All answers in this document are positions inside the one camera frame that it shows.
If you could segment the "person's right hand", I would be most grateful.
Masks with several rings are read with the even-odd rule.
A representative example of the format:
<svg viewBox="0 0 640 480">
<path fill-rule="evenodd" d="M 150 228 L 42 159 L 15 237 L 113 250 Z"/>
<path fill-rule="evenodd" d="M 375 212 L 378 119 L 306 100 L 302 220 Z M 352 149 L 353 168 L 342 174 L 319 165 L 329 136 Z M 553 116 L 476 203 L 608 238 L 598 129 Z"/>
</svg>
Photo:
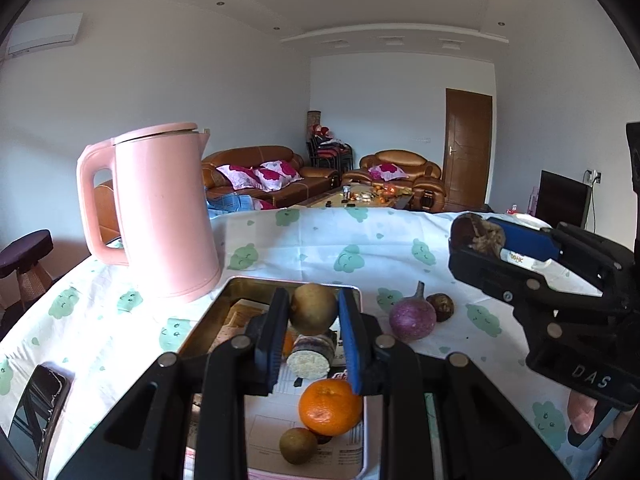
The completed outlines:
<svg viewBox="0 0 640 480">
<path fill-rule="evenodd" d="M 597 400 L 593 400 L 589 396 L 584 396 L 576 391 L 570 392 L 567 416 L 570 420 L 570 426 L 578 434 L 586 434 L 591 429 L 594 416 L 596 416 L 597 403 Z M 620 439 L 635 411 L 620 412 L 614 422 L 603 431 L 603 435 L 606 438 Z"/>
</svg>

